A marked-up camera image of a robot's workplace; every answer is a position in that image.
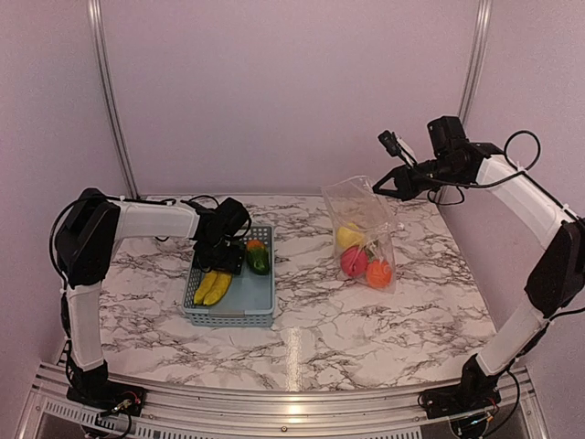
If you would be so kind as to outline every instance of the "blue plastic basket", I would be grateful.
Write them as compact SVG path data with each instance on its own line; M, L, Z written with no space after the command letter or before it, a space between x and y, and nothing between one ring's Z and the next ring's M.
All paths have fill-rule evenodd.
M193 297L201 284L203 274L191 261L186 281L183 310L198 327L269 327L276 306L274 290L274 236L272 226L252 226L242 239L259 240L266 244L271 256L271 272L260 276L253 273L246 262L240 275L234 276L228 292L213 306L195 305Z

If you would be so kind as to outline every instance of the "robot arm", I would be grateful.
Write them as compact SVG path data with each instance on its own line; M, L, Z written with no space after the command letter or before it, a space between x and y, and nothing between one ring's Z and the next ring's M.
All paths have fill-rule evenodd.
M489 399L500 401L494 390L499 377L536 345L550 318L585 284L585 222L526 173L518 174L520 169L511 166L499 148L469 142L456 117L443 116L428 127L436 159L416 165L405 160L396 135L380 135L378 139L390 155L406 164L378 181L374 191L406 200L444 185L484 187L532 230L545 250L528 277L526 295L517 310L465 363L461 383L421 394L427 415L436 418L483 407ZM382 188L390 179L394 179L396 189Z
M55 235L58 269L67 280L61 314L70 338L68 397L111 411L129 392L144 395L142 389L108 381L101 351L101 282L121 241L155 236L194 240L202 267L239 273L244 250L234 241L242 226L250 225L250 215L233 198L207 209L192 201L187 206L127 201L106 197L93 188L84 190L72 204ZM142 402L143 397L135 398L133 414L139 413Z

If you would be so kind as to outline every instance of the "white wall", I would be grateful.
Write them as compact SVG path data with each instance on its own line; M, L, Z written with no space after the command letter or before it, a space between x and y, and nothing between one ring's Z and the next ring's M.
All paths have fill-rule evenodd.
M531 175L585 214L585 4L578 0L494 2L483 76L467 133L503 146L512 132L538 134L544 148ZM534 146L511 148L527 165ZM444 208L492 317L501 326L542 251L530 232L483 191ZM571 307L585 305L581 293ZM553 439L585 434L585 316L560 319L528 358Z
M0 430L14 436L40 360L62 340L48 233L86 186L121 193L85 2L0 9Z
M108 0L141 192L318 192L382 177L377 136L456 113L478 2Z

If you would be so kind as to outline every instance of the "marble tabletop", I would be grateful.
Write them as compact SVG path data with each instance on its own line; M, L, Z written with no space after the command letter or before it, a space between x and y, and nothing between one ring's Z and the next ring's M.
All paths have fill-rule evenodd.
M187 385L344 391L458 377L495 333L437 209L388 200L396 217L394 293L338 279L320 197L244 196L275 228L271 328L194 327L181 309L189 241L122 243L101 295L110 371Z

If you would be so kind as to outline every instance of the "yellow banana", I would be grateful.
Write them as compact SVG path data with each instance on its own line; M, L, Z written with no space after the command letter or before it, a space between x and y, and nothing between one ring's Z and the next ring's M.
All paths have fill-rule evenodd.
M199 288L197 288L197 291L195 291L195 297L193 298L195 305L203 304L203 299L205 298L207 293L209 293L211 287L213 286L213 283L216 281L217 278L218 272L206 273L205 277L203 278L203 281L201 281L201 284L199 284Z
M228 292L229 285L231 284L230 273L218 273L218 278L213 283L211 290L206 294L203 299L203 305L215 305L221 300L221 298Z

